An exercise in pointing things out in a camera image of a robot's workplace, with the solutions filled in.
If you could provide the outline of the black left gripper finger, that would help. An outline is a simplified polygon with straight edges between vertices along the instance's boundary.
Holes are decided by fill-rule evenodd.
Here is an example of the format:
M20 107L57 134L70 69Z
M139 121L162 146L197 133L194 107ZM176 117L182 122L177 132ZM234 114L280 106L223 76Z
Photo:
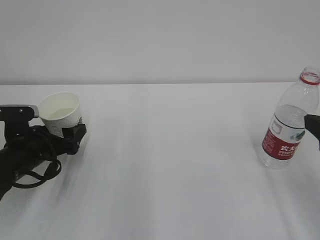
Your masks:
M62 128L63 133L63 151L68 155L75 155L79 148L82 139L87 133L86 125L79 123L76 126Z

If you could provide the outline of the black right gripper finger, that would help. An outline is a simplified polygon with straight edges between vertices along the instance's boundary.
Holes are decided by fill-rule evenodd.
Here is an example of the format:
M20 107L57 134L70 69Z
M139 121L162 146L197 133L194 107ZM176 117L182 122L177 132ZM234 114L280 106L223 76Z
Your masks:
M320 142L320 116L307 114L304 117L304 126Z

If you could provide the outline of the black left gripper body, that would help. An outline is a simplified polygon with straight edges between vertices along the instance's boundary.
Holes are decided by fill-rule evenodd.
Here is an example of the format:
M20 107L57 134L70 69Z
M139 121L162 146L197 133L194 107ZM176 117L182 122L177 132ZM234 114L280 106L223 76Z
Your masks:
M65 154L64 138L49 133L45 126L5 121L4 137L5 145L0 151L1 180L19 180L25 175L51 180L61 172L58 156Z

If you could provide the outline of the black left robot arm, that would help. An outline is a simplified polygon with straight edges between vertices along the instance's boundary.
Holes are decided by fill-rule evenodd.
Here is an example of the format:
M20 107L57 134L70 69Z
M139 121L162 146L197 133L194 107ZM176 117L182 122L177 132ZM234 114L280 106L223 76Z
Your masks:
M13 187L36 188L59 175L62 163L58 156L75 155L87 132L83 123L65 128L66 138L51 134L44 125L29 126L23 133L11 128L5 127L6 143L0 150L1 197Z

